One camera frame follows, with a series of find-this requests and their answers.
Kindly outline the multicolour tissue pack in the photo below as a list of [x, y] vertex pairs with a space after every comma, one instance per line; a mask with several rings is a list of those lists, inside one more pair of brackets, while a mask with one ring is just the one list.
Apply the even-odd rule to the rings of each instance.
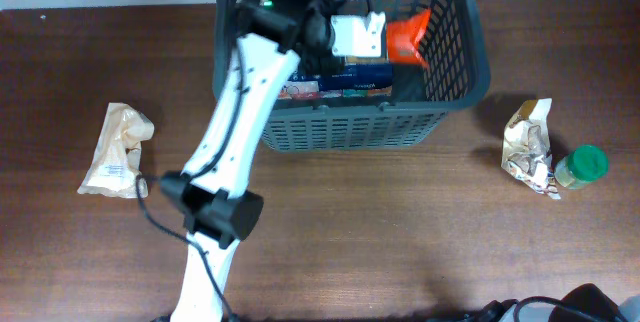
[[390, 96], [393, 66], [383, 64], [348, 64], [334, 75], [292, 74], [279, 93], [279, 100], [355, 98]]

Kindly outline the orange pasta package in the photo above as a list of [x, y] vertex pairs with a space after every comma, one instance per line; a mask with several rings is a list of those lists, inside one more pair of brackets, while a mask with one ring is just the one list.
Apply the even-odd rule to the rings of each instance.
[[431, 19], [431, 10], [425, 9], [409, 19], [392, 21], [386, 24], [386, 51], [381, 57], [345, 57], [347, 65], [395, 64], [428, 68], [420, 51]]

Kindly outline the grey plastic shopping basket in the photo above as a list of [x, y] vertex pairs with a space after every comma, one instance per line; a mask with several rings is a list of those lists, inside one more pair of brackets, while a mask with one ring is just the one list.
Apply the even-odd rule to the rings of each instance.
[[388, 96], [280, 100], [253, 135], [279, 152], [386, 148], [421, 142], [447, 113], [482, 100], [490, 83], [475, 0], [370, 0], [390, 19], [431, 10], [418, 46], [428, 63], [398, 66]]

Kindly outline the tan brown snack pouch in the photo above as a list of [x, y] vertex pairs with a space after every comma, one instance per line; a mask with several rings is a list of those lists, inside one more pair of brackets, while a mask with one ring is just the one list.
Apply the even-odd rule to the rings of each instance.
[[527, 100], [504, 128], [501, 167], [534, 192], [560, 200], [547, 117], [552, 99]]

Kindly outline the pale orange bag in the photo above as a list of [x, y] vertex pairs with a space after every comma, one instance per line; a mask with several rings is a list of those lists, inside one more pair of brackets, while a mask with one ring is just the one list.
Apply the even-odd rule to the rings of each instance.
[[148, 195], [145, 182], [137, 185], [142, 143], [154, 134], [154, 124], [125, 103], [109, 103], [91, 166], [77, 189], [78, 194], [135, 199], [136, 189]]

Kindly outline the green lid spice jar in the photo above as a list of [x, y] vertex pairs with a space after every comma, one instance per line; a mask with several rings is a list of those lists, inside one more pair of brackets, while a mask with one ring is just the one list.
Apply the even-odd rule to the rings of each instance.
[[564, 188], [581, 189], [603, 178], [609, 171], [605, 152], [594, 145], [582, 145], [555, 167], [555, 180]]

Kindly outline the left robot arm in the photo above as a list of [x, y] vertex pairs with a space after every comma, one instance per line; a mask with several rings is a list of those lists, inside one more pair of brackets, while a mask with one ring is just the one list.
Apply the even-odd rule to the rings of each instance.
[[330, 19], [344, 2], [233, 0], [226, 81], [210, 124], [184, 168], [159, 180], [187, 231], [177, 237], [188, 257], [169, 320], [236, 320], [224, 287], [235, 251], [264, 205], [247, 189], [259, 139], [302, 54], [331, 50]]

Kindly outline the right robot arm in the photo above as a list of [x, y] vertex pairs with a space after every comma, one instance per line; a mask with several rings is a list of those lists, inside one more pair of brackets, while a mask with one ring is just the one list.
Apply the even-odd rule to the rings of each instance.
[[533, 296], [520, 301], [492, 301], [465, 314], [464, 322], [639, 322], [639, 296], [616, 304], [595, 284], [573, 289], [562, 299]]

